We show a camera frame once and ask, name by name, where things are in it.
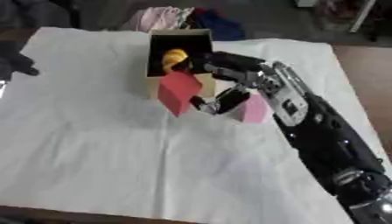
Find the robotic hand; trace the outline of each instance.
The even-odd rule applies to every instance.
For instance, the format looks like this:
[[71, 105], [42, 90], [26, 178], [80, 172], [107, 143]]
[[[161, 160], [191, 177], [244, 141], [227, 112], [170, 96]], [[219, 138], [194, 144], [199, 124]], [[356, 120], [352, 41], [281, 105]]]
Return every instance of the robotic hand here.
[[223, 113], [228, 109], [222, 109], [222, 102], [231, 99], [230, 92], [239, 92], [246, 100], [246, 88], [257, 89], [309, 172], [354, 223], [392, 223], [392, 182], [384, 174], [382, 160], [290, 67], [281, 62], [269, 66], [262, 59], [227, 52], [208, 54], [195, 63], [215, 78], [237, 83], [214, 103], [193, 99], [198, 109], [207, 106], [212, 114]]

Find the table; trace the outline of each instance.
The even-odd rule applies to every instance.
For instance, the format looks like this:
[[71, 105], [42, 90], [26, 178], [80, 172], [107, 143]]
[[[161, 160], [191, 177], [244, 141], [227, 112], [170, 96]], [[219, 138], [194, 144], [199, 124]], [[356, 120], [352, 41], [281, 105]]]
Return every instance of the table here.
[[[16, 30], [0, 33], [0, 40], [12, 39], [25, 42], [35, 31]], [[389, 105], [388, 96], [392, 94], [389, 87], [392, 85], [392, 65], [388, 58], [392, 50], [386, 48], [368, 48], [357, 46], [333, 47], [343, 69], [352, 83], [356, 94], [360, 98], [370, 121], [380, 134], [384, 147], [391, 155], [392, 106]], [[1, 214], [26, 215], [37, 219], [53, 219], [77, 222], [116, 222], [116, 223], [184, 223], [167, 220], [146, 220], [83, 213], [61, 213], [41, 209], [15, 208], [0, 206]]]

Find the yellow ball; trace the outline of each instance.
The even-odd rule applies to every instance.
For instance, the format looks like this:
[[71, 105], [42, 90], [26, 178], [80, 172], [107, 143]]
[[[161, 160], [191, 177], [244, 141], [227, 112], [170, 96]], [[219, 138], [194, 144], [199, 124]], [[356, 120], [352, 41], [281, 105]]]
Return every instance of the yellow ball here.
[[172, 67], [188, 58], [188, 54], [182, 49], [171, 49], [164, 54], [162, 58], [162, 66], [168, 74], [172, 71]]

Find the fabric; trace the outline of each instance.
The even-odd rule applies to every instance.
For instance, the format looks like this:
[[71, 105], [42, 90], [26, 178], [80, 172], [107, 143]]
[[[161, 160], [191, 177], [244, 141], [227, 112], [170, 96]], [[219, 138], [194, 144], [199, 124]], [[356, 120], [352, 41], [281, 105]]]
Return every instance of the fabric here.
[[147, 10], [139, 10], [130, 21], [120, 27], [120, 30], [150, 32], [152, 30], [178, 29], [192, 11], [193, 8], [181, 10], [171, 6], [150, 7]]
[[[246, 124], [145, 97], [149, 36], [45, 28], [0, 101], [0, 204], [198, 223], [348, 224], [267, 114]], [[332, 48], [215, 42], [292, 66], [390, 163]], [[217, 89], [229, 83], [220, 81]]]
[[239, 23], [221, 17], [215, 10], [200, 11], [195, 15], [202, 28], [210, 29], [213, 40], [243, 40], [245, 31]]

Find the pink block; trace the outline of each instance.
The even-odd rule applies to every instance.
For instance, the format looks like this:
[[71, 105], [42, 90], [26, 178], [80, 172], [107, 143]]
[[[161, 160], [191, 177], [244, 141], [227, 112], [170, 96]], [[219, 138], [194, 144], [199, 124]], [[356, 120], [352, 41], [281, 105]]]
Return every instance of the pink block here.
[[171, 72], [159, 79], [157, 98], [175, 115], [189, 107], [189, 100], [201, 90], [201, 83], [188, 73]]
[[267, 115], [268, 105], [259, 94], [251, 94], [242, 104], [242, 121], [244, 123], [260, 123]]

